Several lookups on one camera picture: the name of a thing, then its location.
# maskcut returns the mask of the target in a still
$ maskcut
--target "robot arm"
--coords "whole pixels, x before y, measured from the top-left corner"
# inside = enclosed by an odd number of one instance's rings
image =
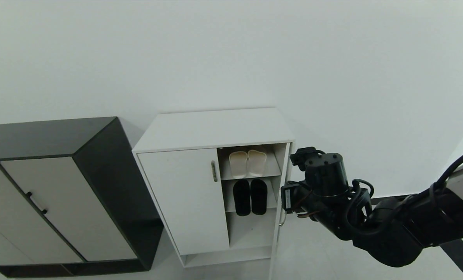
[[[341,240],[393,267],[411,264],[423,248],[463,238],[463,156],[427,190],[374,208],[374,187],[361,179],[349,186],[340,154],[314,147],[290,156],[305,180],[281,188],[282,208],[320,222]],[[360,184],[369,187],[370,191]]]

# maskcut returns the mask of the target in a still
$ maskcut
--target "white shoe cabinet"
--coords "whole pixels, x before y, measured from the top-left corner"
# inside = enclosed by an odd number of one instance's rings
[[[184,267],[274,257],[294,136],[276,108],[160,114],[133,149]],[[263,145],[264,215],[238,216],[228,155]]]

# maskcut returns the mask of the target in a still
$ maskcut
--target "black and white cabinet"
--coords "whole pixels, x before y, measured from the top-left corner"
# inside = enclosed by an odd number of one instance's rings
[[[163,224],[117,117],[0,124],[0,272],[146,271]]]

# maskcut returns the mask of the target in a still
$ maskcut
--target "gray floor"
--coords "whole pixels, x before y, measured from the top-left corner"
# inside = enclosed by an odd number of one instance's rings
[[[289,215],[280,232],[275,280],[463,280],[463,273],[440,248],[424,250],[404,268],[390,268],[340,241],[318,223]],[[183,269],[167,234],[154,266],[146,273],[61,278],[62,280],[267,280],[269,259]]]

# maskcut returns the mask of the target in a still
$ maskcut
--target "door handle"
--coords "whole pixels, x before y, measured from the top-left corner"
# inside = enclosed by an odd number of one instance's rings
[[[40,208],[38,207],[38,204],[36,204],[36,202],[32,199],[32,197],[31,197],[32,195],[33,195],[33,193],[31,193],[30,191],[28,191],[28,192],[26,193],[26,196],[29,197],[29,200],[31,200],[31,202],[34,204],[34,206],[36,206],[36,208],[40,209]],[[41,213],[42,213],[42,214],[46,214],[46,213],[48,213],[48,210],[47,210],[47,209],[43,209],[43,210],[41,210]]]
[[[285,224],[286,219],[287,219],[287,212],[282,209],[281,212],[280,212],[280,223],[278,225],[280,227],[283,227],[283,224]]]
[[[212,169],[212,178],[214,179],[214,182],[217,182],[217,175],[216,175],[216,162],[211,161],[210,162],[210,167]]]

